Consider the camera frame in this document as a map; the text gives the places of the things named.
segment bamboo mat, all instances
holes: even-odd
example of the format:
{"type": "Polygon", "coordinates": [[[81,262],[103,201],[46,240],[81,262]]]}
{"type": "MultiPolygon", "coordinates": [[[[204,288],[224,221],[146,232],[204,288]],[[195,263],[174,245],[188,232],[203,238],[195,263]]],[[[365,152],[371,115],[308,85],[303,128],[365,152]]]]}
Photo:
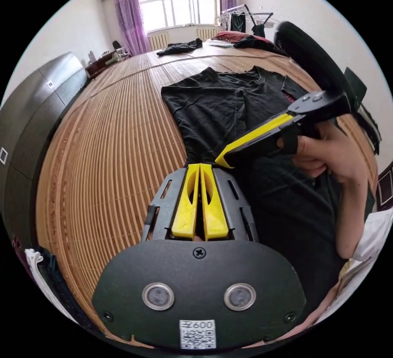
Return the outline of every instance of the bamboo mat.
{"type": "MultiPolygon", "coordinates": [[[[58,128],[38,184],[38,241],[56,255],[76,300],[108,337],[119,340],[91,305],[99,276],[117,253],[139,242],[148,203],[165,176],[186,159],[161,87],[209,66],[241,72],[254,65],[318,90],[293,61],[270,52],[211,46],[163,57],[150,52],[93,80],[58,128]]],[[[375,182],[375,157],[361,129],[351,116],[339,123],[361,149],[369,180],[375,182]]]]}

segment qr code label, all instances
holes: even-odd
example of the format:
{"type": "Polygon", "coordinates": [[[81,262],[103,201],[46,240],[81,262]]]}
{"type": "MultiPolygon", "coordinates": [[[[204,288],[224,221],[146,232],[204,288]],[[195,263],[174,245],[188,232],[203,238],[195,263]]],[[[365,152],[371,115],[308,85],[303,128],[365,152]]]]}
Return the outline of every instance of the qr code label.
{"type": "Polygon", "coordinates": [[[216,324],[214,320],[180,320],[180,347],[182,349],[215,349],[216,324]]]}

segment red pillow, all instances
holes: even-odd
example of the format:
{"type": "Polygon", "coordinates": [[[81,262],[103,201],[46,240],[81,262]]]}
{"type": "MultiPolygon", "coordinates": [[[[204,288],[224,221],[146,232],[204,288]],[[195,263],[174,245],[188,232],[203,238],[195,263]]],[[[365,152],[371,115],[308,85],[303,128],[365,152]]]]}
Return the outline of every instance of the red pillow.
{"type": "MultiPolygon", "coordinates": [[[[229,41],[230,43],[237,43],[240,40],[243,40],[245,37],[250,36],[247,33],[242,33],[242,32],[232,32],[232,31],[224,31],[224,32],[219,32],[215,37],[212,38],[212,40],[225,40],[229,41]]],[[[258,40],[266,41],[267,43],[271,43],[270,40],[265,39],[264,37],[259,37],[259,36],[254,36],[258,40]]]]}

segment dark gray cabinet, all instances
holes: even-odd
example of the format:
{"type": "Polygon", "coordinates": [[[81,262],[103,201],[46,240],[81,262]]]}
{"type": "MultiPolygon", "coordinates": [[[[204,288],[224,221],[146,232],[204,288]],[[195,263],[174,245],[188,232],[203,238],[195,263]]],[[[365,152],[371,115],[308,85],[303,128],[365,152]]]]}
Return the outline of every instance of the dark gray cabinet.
{"type": "Polygon", "coordinates": [[[79,60],[67,53],[29,75],[0,109],[0,212],[12,239],[36,247],[38,179],[50,141],[88,82],[79,60]]]}

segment desk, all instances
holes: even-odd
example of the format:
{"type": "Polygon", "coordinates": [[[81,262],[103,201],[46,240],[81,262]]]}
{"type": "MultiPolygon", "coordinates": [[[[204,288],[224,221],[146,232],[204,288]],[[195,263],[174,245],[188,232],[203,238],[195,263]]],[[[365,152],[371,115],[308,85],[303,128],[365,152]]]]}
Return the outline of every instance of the desk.
{"type": "Polygon", "coordinates": [[[111,66],[107,66],[106,62],[112,59],[114,53],[115,51],[99,58],[97,61],[86,67],[86,71],[90,79],[97,77],[97,75],[101,74],[105,69],[111,66]]]}

